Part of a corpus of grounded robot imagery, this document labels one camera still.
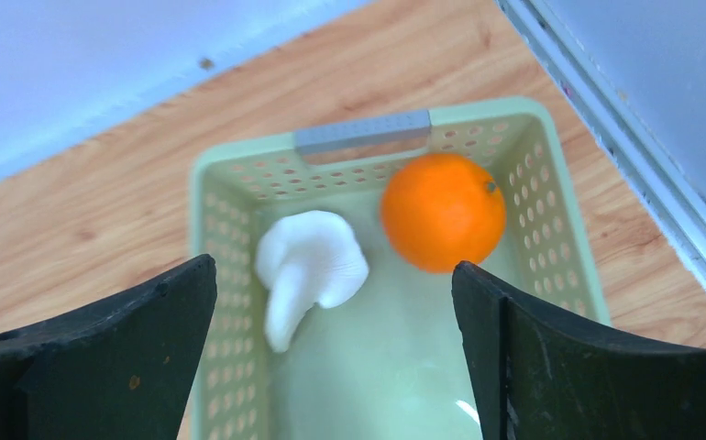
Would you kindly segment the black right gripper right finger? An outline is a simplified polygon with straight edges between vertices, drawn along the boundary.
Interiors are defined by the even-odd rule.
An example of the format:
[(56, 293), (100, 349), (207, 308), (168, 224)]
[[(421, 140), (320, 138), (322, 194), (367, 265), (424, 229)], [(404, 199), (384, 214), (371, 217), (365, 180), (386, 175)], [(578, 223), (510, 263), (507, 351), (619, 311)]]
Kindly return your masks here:
[(486, 439), (706, 439), (706, 348), (600, 324), (467, 261), (452, 299)]

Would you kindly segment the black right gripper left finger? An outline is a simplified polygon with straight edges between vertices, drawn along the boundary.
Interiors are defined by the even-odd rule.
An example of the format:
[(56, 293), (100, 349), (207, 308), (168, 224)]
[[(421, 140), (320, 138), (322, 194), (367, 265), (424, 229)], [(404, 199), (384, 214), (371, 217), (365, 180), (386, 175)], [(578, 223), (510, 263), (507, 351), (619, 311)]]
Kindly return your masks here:
[(0, 334), (0, 439), (173, 439), (217, 297), (202, 254)]

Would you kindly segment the fake orange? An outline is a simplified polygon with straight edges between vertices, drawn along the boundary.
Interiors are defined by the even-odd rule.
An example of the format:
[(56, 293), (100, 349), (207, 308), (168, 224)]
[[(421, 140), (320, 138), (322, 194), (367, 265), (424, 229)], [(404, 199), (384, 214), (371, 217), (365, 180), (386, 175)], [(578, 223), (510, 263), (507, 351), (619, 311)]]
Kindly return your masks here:
[(480, 264), (507, 224), (502, 190), (479, 164), (455, 153), (410, 160), (389, 180), (380, 203), (385, 236), (407, 263), (447, 273), (459, 262)]

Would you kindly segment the white fake garlic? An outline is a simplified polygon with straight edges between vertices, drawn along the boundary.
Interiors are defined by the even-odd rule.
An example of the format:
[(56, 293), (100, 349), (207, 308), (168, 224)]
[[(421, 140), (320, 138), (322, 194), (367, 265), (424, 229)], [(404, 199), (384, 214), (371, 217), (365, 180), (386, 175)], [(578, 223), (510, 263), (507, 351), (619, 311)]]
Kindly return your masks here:
[(314, 306), (331, 309), (355, 296), (370, 275), (351, 224), (340, 214), (311, 210), (274, 222), (257, 244), (255, 272), (268, 291), (264, 335), (286, 352)]

